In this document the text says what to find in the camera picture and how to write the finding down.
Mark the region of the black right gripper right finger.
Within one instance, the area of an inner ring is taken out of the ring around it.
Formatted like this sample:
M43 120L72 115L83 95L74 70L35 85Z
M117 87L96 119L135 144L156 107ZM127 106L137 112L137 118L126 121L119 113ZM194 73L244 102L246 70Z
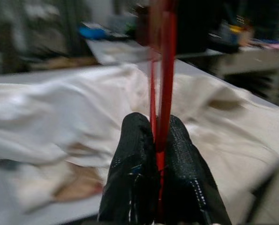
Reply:
M167 225L229 225L214 177L183 122L170 116L163 187Z

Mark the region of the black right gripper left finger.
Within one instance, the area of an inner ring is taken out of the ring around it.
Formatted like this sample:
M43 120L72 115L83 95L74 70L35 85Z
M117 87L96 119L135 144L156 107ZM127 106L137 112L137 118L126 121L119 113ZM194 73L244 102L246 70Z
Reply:
M120 225L150 225L156 215L159 173L148 119L128 114L111 161L98 221Z

